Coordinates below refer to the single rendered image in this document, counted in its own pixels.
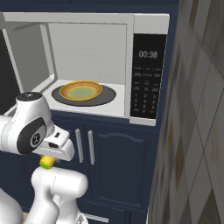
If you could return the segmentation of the navy cupboard above microwave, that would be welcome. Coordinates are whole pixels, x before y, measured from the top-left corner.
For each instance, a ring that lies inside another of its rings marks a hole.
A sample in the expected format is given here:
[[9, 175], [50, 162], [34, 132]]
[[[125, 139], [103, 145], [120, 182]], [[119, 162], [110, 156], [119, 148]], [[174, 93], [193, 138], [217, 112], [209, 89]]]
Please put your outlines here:
[[0, 12], [168, 12], [180, 0], [0, 0]]

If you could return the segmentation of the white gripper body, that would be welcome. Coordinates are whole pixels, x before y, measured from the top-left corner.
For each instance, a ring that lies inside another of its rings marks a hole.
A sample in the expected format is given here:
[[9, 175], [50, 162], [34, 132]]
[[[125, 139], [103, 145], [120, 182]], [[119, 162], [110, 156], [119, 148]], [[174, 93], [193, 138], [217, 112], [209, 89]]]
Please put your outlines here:
[[70, 139], [63, 144], [42, 143], [37, 148], [37, 153], [42, 156], [71, 161], [74, 157], [74, 145]]

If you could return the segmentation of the navy drawer front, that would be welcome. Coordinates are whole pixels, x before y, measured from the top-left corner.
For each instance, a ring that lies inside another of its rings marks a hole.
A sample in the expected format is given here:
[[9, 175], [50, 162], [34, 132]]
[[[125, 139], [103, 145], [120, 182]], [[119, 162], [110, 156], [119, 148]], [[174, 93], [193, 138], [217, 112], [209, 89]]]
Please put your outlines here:
[[77, 204], [83, 214], [109, 218], [108, 224], [146, 224], [146, 212], [123, 207], [106, 206], [84, 199], [79, 199]]

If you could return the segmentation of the dark round microwave turntable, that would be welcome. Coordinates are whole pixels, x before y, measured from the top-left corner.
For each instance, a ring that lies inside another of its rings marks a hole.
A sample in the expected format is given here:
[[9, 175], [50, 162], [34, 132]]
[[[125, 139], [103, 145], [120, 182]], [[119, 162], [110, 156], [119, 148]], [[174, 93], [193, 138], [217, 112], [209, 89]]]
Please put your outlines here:
[[64, 99], [60, 96], [60, 87], [56, 87], [53, 91], [52, 91], [52, 98], [60, 103], [66, 104], [66, 105], [70, 105], [70, 106], [76, 106], [76, 107], [94, 107], [94, 106], [100, 106], [103, 104], [107, 104], [109, 102], [112, 102], [115, 98], [116, 98], [116, 91], [110, 87], [104, 86], [102, 93], [90, 100], [90, 101], [69, 101], [67, 99]]

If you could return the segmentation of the microwave door with dark glass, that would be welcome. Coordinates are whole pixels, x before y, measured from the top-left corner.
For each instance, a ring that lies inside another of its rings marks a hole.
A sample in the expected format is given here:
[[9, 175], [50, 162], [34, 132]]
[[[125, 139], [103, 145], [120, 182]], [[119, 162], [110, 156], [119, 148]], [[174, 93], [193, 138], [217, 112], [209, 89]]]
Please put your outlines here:
[[0, 12], [0, 115], [7, 116], [15, 110], [16, 97], [23, 91], [4, 14]]

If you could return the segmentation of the yellow corn cob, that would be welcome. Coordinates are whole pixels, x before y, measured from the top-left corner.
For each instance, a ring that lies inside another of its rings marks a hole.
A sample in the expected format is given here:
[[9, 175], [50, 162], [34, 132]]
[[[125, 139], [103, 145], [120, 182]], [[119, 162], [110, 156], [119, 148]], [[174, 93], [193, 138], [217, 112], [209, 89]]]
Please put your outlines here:
[[39, 161], [39, 165], [42, 168], [47, 170], [51, 169], [55, 163], [56, 163], [56, 158], [50, 157], [50, 156], [43, 156]]

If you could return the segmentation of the yellow plate with green middle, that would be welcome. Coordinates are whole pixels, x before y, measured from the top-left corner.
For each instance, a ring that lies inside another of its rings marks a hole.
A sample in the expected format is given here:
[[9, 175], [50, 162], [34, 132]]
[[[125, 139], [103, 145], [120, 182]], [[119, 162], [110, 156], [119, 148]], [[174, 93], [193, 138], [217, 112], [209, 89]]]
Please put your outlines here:
[[91, 80], [76, 80], [59, 89], [59, 95], [71, 102], [86, 102], [98, 97], [103, 87]]

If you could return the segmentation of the navy cupboard door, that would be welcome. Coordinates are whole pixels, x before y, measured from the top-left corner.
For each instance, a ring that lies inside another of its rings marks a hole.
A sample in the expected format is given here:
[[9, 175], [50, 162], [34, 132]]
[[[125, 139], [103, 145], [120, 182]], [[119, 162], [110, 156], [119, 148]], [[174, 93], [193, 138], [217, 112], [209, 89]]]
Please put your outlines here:
[[75, 130], [81, 130], [82, 126], [79, 122], [66, 121], [65, 119], [53, 119], [54, 123], [69, 132], [69, 139], [73, 143], [75, 150], [74, 157], [71, 161], [60, 160], [56, 166], [61, 168], [59, 172], [62, 177], [62, 184], [66, 188], [65, 195], [71, 193], [72, 198], [82, 197], [88, 189], [88, 170], [86, 168], [86, 159], [80, 163], [79, 154], [77, 149]]
[[94, 165], [89, 165], [93, 200], [145, 211], [157, 154], [158, 133], [99, 124], [93, 131]]

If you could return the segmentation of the white microwave oven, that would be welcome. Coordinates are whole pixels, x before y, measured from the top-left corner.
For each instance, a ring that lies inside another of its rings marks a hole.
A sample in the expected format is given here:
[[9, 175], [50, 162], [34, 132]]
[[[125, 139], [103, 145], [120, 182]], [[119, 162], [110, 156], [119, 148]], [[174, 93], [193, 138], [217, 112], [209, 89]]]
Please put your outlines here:
[[[51, 109], [158, 125], [166, 13], [0, 12], [0, 30], [20, 91], [42, 93]], [[52, 91], [96, 81], [116, 92], [101, 106], [68, 106]]]

